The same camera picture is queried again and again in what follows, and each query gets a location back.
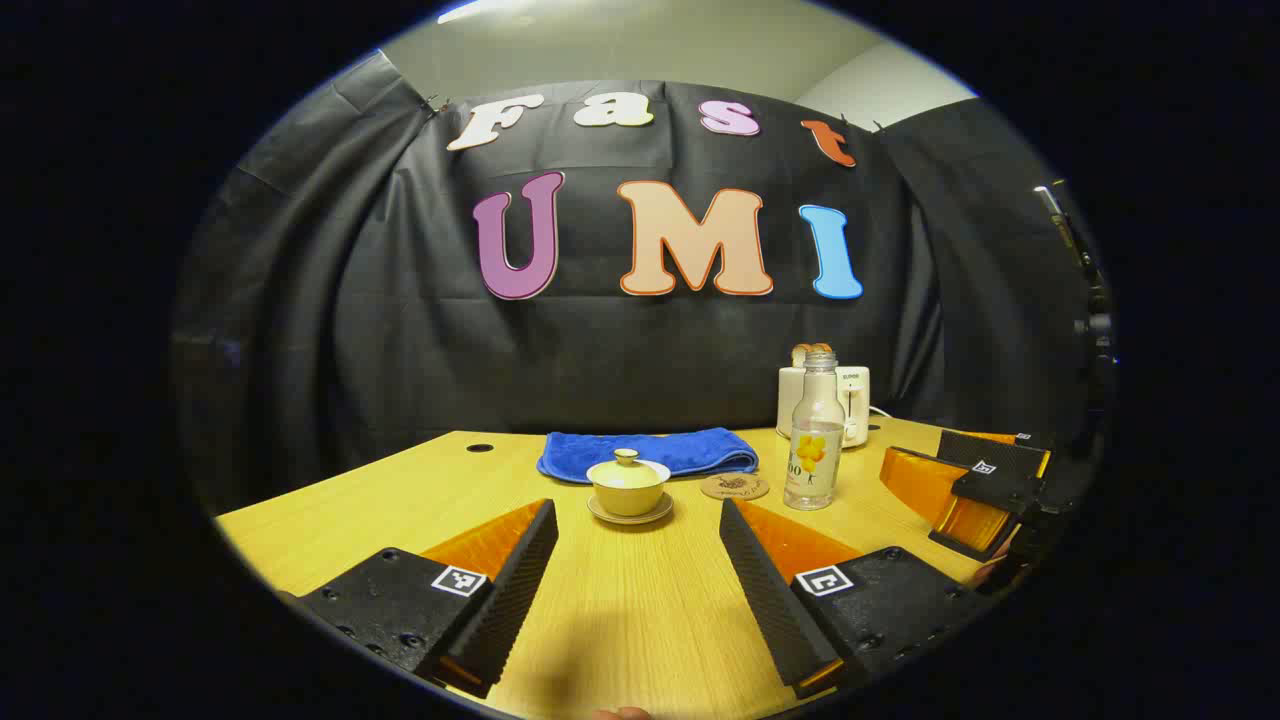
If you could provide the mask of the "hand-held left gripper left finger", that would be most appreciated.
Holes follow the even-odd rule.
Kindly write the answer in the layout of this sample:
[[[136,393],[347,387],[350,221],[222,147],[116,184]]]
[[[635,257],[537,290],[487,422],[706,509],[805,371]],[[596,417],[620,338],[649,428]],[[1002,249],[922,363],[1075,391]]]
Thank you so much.
[[[557,541],[556,505],[540,498],[417,553],[379,550],[294,606],[378,659],[485,698]]]

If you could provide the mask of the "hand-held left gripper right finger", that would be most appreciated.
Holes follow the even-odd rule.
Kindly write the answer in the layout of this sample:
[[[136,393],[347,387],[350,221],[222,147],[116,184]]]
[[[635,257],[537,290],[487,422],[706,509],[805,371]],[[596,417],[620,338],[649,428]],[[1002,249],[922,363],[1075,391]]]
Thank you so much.
[[[740,498],[723,501],[719,537],[776,670],[800,700],[878,682],[989,609],[901,547],[861,552]]]

